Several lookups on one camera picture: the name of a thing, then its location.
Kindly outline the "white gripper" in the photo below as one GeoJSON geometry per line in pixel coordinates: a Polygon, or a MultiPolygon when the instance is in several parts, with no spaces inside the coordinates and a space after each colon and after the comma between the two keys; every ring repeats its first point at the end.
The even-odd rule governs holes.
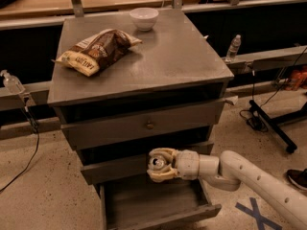
{"type": "Polygon", "coordinates": [[[177,176],[184,180],[195,180],[199,176],[200,168],[200,156],[192,150],[183,150],[178,152],[177,149],[171,148],[158,148],[153,149],[150,153],[150,157],[161,155],[166,161],[173,161],[176,159],[176,169],[170,169],[167,172],[158,172],[147,170],[147,173],[151,180],[156,183],[160,183],[166,180],[171,180],[177,176]]]}

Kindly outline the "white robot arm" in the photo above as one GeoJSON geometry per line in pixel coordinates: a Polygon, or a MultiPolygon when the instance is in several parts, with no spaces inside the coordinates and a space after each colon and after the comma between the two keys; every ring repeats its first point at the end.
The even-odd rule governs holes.
{"type": "Polygon", "coordinates": [[[225,150],[217,157],[188,149],[159,148],[149,156],[147,174],[154,182],[202,179],[230,192],[244,183],[297,230],[307,230],[307,197],[237,152],[225,150]]]}

